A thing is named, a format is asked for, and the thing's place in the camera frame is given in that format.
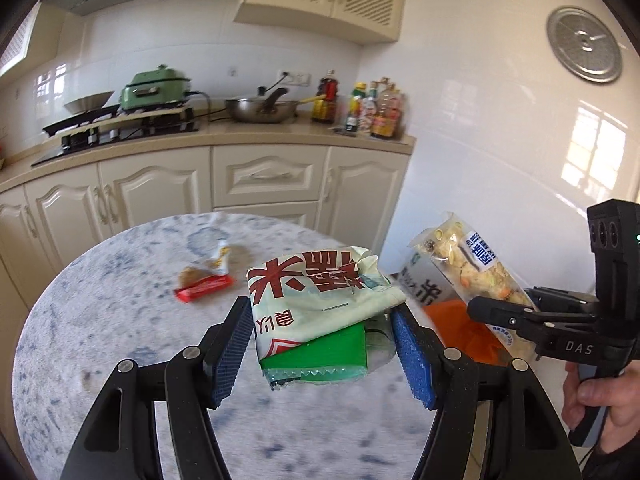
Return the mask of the person's right hand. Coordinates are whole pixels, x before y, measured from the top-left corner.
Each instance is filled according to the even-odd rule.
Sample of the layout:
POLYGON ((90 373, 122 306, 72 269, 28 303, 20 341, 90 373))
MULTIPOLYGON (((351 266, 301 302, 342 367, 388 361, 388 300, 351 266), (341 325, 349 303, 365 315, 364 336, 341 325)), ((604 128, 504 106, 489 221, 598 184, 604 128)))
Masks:
POLYGON ((613 453, 639 433, 640 378, 639 361, 632 361, 617 378, 588 379, 581 382, 578 366, 566 362, 563 384, 563 422, 575 429, 586 408, 608 408, 597 450, 613 453))

